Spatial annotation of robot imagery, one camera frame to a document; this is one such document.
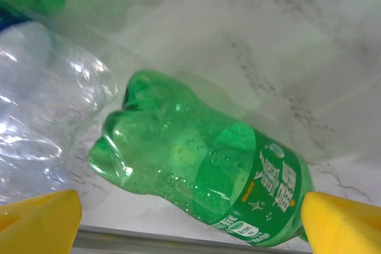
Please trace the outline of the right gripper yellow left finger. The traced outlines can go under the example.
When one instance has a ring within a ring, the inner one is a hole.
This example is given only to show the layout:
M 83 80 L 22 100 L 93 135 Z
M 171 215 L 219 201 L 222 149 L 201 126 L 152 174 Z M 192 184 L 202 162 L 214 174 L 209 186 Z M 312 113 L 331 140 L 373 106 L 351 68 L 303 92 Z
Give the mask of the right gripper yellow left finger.
M 73 189 L 0 206 L 0 254 L 70 254 L 81 218 Z

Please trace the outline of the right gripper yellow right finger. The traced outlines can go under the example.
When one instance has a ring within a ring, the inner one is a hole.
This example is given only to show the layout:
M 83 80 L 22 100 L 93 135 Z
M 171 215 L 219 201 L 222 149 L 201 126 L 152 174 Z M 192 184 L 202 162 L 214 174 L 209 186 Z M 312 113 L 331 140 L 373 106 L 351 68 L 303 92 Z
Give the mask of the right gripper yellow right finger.
M 301 219 L 313 254 L 381 254 L 381 207 L 308 192 Z

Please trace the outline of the green plastic soda bottle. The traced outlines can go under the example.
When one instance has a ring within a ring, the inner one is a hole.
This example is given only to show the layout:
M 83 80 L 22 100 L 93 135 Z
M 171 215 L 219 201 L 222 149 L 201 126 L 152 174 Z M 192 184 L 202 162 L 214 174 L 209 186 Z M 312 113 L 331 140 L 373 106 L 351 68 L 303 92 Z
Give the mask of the green plastic soda bottle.
M 88 160 L 111 184 L 159 196 L 253 246 L 307 237 L 301 205 L 314 187 L 304 160 L 165 74 L 132 75 Z

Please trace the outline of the large clear plastic bottle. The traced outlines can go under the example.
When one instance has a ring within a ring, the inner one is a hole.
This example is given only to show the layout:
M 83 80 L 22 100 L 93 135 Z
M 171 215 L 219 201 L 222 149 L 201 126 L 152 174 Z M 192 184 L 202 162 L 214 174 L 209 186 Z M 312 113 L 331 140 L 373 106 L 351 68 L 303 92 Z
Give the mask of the large clear plastic bottle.
M 70 188 L 71 148 L 117 92 L 99 59 L 42 24 L 0 24 L 0 206 Z

